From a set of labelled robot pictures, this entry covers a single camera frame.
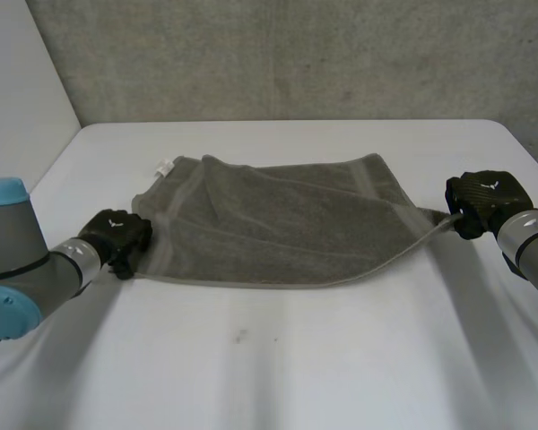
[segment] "white wall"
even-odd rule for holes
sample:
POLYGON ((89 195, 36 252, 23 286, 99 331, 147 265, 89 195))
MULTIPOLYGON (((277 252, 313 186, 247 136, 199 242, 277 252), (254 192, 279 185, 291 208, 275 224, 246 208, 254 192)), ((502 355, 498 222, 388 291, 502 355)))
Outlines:
POLYGON ((80 130, 24 0, 0 0, 0 176, 31 189, 80 130))

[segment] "cloth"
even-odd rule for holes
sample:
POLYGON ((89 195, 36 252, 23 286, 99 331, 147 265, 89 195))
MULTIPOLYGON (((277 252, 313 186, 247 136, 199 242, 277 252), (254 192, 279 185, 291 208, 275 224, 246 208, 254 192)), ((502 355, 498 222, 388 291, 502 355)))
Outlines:
POLYGON ((142 277, 241 288, 359 279, 450 228, 385 161, 252 168, 179 157, 132 209, 154 228, 142 277))

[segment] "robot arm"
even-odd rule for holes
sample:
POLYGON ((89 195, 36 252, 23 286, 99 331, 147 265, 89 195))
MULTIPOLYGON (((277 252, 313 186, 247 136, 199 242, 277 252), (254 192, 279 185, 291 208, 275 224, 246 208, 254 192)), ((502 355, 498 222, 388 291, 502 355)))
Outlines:
POLYGON ((463 213, 456 232, 471 240, 490 231, 508 267, 538 289, 538 209, 508 172, 464 173, 447 181, 451 213, 463 213))
POLYGON ((0 179, 0 340, 38 327, 106 263, 120 279, 131 278, 130 254, 144 251, 151 236, 149 221, 105 210, 49 251, 22 181, 0 179))

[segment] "concrete wall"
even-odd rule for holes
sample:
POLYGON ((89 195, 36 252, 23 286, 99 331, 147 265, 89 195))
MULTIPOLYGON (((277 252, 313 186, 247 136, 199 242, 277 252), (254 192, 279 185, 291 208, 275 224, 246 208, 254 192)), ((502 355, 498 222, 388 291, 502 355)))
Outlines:
POLYGON ((538 0, 28 3, 83 125, 488 118, 538 159, 538 0))
POLYGON ((80 130, 24 0, 0 0, 0 176, 31 189, 80 130))

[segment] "white table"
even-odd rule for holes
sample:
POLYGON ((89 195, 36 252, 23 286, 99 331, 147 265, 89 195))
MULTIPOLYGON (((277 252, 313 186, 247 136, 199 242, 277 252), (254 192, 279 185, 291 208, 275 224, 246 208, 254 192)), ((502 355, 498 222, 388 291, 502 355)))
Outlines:
MULTIPOLYGON (((129 209, 163 158, 255 166, 380 153, 419 206, 506 169, 538 206, 538 165, 488 121, 93 125, 32 193, 50 246, 129 209)), ((0 429, 538 429, 538 292, 492 236, 455 234, 357 286, 259 291, 125 284, 102 273, 0 345, 0 429)))

